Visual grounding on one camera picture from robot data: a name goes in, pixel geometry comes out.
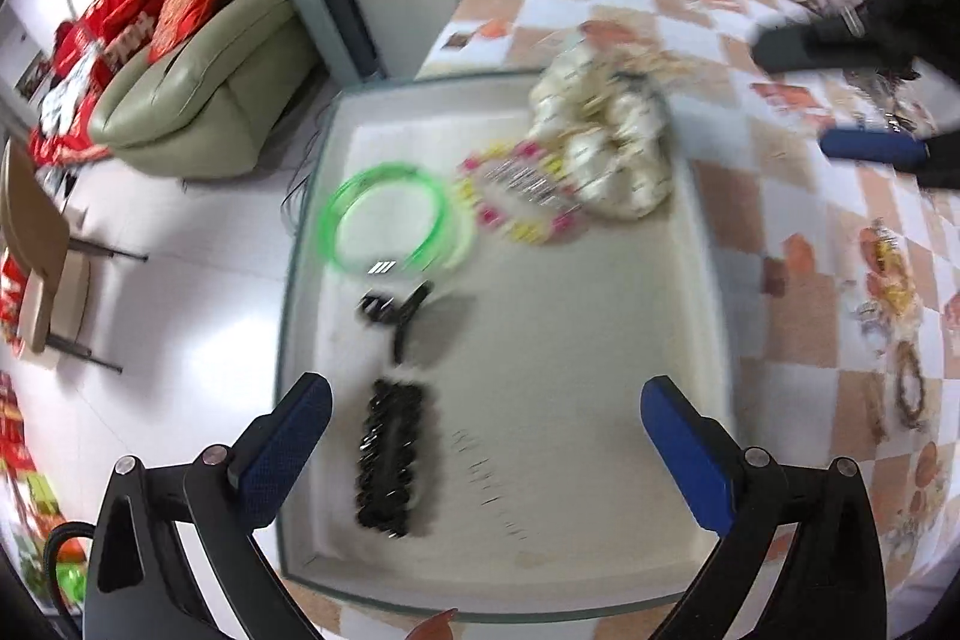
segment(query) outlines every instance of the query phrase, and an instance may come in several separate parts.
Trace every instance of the tray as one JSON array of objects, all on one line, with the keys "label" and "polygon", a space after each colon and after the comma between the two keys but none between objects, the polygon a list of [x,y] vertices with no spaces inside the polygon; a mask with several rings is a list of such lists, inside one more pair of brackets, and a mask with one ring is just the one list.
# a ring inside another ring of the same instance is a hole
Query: tray
[{"label": "tray", "polygon": [[[412,533],[354,520],[358,445],[389,334],[358,319],[370,285],[328,268],[316,218],[347,177],[385,161],[451,176],[472,150],[520,138],[537,74],[378,85],[331,110],[284,303],[277,393],[301,372],[333,418],[280,514],[286,576],[400,612],[469,621],[579,619],[686,589],[716,537],[700,530],[637,416],[669,374],[732,434],[731,375],[706,231],[685,160],[675,193],[632,224],[527,247],[482,233],[416,316],[419,439]],[[397,295],[408,289],[398,284]]]}]

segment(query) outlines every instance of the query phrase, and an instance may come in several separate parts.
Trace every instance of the black hair clip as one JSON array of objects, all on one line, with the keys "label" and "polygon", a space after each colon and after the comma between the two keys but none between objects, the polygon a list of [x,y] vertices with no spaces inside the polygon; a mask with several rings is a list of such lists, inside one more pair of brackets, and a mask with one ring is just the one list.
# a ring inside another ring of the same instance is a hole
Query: black hair clip
[{"label": "black hair clip", "polygon": [[362,527],[392,537],[407,533],[422,408],[424,389],[418,384],[382,378],[373,383],[357,479],[357,522]]},{"label": "black hair clip", "polygon": [[428,280],[399,307],[394,303],[394,297],[386,295],[386,293],[370,292],[360,300],[360,306],[357,309],[365,319],[377,325],[394,327],[392,358],[395,366],[400,366],[403,363],[410,321],[413,320],[419,306],[424,304],[424,300],[432,290],[433,283]]}]

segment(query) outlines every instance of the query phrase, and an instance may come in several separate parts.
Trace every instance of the table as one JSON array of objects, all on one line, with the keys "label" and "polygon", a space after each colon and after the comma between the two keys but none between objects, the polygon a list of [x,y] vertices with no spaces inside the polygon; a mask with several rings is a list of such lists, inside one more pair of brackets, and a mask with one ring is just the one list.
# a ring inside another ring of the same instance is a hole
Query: table
[{"label": "table", "polygon": [[[781,463],[855,458],[894,595],[960,536],[960,202],[824,159],[821,128],[877,121],[877,109],[840,73],[765,76],[748,44],[759,25],[807,15],[783,0],[462,0],[421,76],[542,67],[586,33],[659,78],[712,232],[740,442]],[[790,538],[775,539],[771,572]],[[349,635],[339,605],[324,610]],[[637,637],[656,621],[563,632]]]}]

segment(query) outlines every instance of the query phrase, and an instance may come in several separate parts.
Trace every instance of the wooden chair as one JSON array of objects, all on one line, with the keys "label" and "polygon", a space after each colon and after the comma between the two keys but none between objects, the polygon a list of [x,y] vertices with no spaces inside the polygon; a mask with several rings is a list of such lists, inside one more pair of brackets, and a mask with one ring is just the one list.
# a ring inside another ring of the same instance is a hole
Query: wooden chair
[{"label": "wooden chair", "polygon": [[114,372],[122,372],[123,367],[98,359],[88,347],[51,332],[56,294],[70,251],[107,258],[124,256],[141,262],[147,261],[148,257],[72,237],[70,224],[35,179],[30,157],[12,141],[7,143],[0,163],[0,230],[13,261],[31,278],[28,287],[37,285],[29,317],[24,319],[21,311],[19,335],[26,348],[37,355],[52,348]]}]

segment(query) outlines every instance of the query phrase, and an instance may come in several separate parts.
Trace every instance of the green leather armchair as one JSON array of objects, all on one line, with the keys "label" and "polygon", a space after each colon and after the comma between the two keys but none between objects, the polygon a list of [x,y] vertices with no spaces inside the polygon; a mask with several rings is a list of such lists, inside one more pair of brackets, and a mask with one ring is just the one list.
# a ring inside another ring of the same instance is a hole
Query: green leather armchair
[{"label": "green leather armchair", "polygon": [[243,175],[319,57],[290,0],[221,0],[154,64],[131,58],[93,110],[89,135],[147,175]]}]

